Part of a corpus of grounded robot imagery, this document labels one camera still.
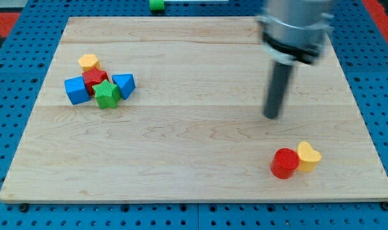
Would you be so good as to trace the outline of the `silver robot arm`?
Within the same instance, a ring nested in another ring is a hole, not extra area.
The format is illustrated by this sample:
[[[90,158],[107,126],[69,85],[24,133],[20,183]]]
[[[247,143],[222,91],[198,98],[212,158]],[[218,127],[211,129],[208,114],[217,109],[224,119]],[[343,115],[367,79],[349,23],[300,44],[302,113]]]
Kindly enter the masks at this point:
[[[266,0],[261,15],[261,44],[274,61],[311,65],[321,56],[333,0]]]

